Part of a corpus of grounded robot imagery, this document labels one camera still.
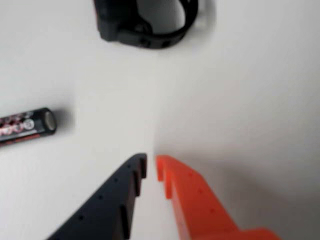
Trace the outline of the navy gripper finger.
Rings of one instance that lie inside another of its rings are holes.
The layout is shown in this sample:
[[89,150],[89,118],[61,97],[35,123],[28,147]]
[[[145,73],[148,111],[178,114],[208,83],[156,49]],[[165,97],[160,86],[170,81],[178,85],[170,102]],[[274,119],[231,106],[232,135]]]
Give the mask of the navy gripper finger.
[[128,240],[136,197],[147,176],[147,155],[126,160],[50,240]]

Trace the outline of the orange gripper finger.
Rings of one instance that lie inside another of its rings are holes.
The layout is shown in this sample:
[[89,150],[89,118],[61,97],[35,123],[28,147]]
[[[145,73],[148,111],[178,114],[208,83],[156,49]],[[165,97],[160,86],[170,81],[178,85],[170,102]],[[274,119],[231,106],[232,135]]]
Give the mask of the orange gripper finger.
[[204,177],[169,155],[156,156],[157,178],[171,200],[182,240],[277,240],[266,228],[241,230]]

